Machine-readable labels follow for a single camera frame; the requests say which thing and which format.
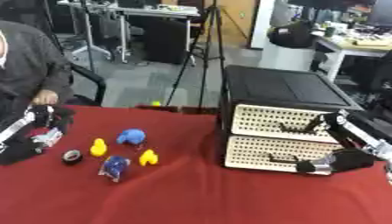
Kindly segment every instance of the small toy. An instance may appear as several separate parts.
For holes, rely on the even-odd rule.
[[[160,101],[154,101],[152,104],[151,104],[151,106],[154,106],[154,107],[160,107],[162,104],[161,104],[161,102]]]
[[[108,176],[112,178],[113,182],[120,181],[121,174],[130,165],[130,160],[124,157],[111,156],[101,166],[98,175]]]
[[[154,150],[147,150],[140,156],[139,164],[141,166],[146,166],[147,163],[150,165],[156,165],[158,163],[158,155],[155,154]]]
[[[145,134],[140,129],[126,129],[117,138],[118,144],[130,143],[130,144],[140,144],[144,141]]]
[[[91,155],[98,158],[105,155],[106,151],[108,151],[108,146],[105,141],[101,138],[95,139],[94,145],[90,149]]]

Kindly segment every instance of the white pegboard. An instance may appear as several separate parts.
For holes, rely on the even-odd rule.
[[[243,136],[276,137],[322,143],[337,143],[322,127],[316,128],[316,134],[281,131],[281,123],[290,128],[303,129],[313,118],[325,113],[315,110],[239,104],[235,108],[231,130],[234,134]]]
[[[294,164],[272,163],[269,155],[277,159],[294,161],[323,158],[342,147],[336,143],[314,143],[299,140],[266,137],[231,136],[227,143],[226,167],[278,172],[297,172]],[[329,175],[330,172],[315,172]]]

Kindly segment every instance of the black tape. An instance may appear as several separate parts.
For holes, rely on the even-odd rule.
[[[66,165],[76,165],[83,160],[83,155],[79,150],[66,151],[62,156],[62,161]]]

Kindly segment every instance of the tripod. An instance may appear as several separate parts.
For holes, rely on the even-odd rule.
[[[208,9],[206,9],[206,14],[204,16],[205,16],[206,21],[209,19],[209,27],[208,27],[207,38],[206,38],[206,48],[205,48],[206,50],[205,50],[203,57],[202,57],[203,58],[203,74],[201,77],[201,87],[200,87],[200,94],[199,94],[199,106],[198,106],[199,113],[201,112],[201,108],[203,106],[204,92],[205,92],[205,88],[206,88],[206,77],[207,77],[207,71],[209,68],[209,61],[210,61],[209,54],[210,54],[210,50],[211,50],[212,31],[213,31],[215,24],[216,24],[216,29],[218,32],[220,71],[221,71],[222,79],[224,78],[223,71],[225,68],[225,57],[224,57],[224,52],[223,52],[223,38],[222,38],[222,31],[221,31],[222,18],[221,18],[221,10],[217,6],[217,0],[214,0],[213,5],[211,5],[210,7],[208,7]],[[198,30],[198,34],[191,45],[191,49],[190,49],[189,53],[186,55],[184,65],[181,67],[179,75],[173,84],[173,90],[171,91],[171,94],[170,94],[169,99],[166,103],[166,106],[169,106],[172,102],[172,98],[173,98],[174,94],[176,93],[177,88],[179,87],[179,83],[181,81],[181,78],[183,77],[183,75],[185,73],[185,70],[186,70],[186,67],[189,63],[189,60],[193,56],[193,51],[195,50],[196,45],[199,42],[201,34],[202,34],[202,30],[200,29],[200,30]]]

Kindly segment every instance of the office chair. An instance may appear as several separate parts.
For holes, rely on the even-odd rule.
[[[346,70],[346,74],[356,86],[340,84],[340,87],[343,90],[349,89],[348,92],[364,95],[363,106],[366,109],[373,109],[384,102],[392,105],[390,101],[392,99],[392,73],[390,71],[392,71],[392,51],[380,59],[358,58]]]
[[[57,40],[53,32],[53,25],[48,19],[48,15],[45,11],[43,1],[32,1],[29,5],[25,4],[25,0],[13,0],[5,4],[0,5],[1,19],[16,22],[20,24],[30,25],[45,33],[58,47],[59,51],[62,51],[61,45]],[[71,69],[78,75],[92,81],[97,86],[97,92],[94,99],[90,99],[86,96],[76,94],[67,104],[73,105],[84,105],[84,106],[101,106],[103,97],[106,92],[105,80],[91,71],[87,70],[82,66],[71,63]],[[74,77],[71,76],[70,83],[74,83]]]

